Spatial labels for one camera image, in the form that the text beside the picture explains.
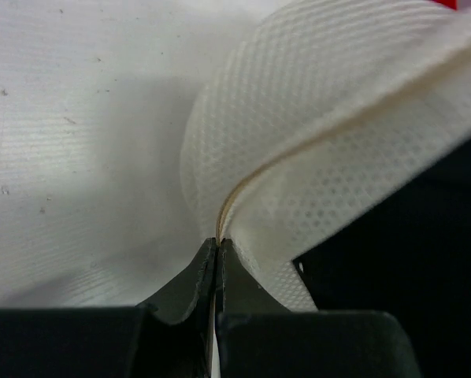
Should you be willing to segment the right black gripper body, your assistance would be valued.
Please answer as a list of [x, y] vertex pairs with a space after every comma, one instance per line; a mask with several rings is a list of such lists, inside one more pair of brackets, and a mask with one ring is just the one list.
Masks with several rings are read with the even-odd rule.
[[396, 317], [426, 377], [471, 377], [471, 139], [295, 267], [319, 309]]

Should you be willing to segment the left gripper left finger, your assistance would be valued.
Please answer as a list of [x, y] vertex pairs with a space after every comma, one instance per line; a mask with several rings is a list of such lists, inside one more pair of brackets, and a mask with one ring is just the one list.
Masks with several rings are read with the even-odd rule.
[[211, 298], [216, 258], [216, 240], [208, 238], [185, 269], [139, 306], [146, 307], [164, 324], [182, 324], [198, 307], [206, 308], [205, 302]]

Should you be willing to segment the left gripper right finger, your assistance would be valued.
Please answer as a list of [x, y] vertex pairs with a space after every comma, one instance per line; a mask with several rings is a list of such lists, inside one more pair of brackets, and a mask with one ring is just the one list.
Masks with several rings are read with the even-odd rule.
[[290, 313], [247, 271], [230, 239], [218, 247], [215, 299], [217, 315]]

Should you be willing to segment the white mesh laundry bag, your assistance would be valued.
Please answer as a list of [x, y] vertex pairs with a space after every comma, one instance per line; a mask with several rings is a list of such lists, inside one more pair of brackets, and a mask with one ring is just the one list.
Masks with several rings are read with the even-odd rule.
[[199, 92], [180, 179], [280, 304], [314, 311], [292, 261], [471, 136], [471, 7], [296, 1]]

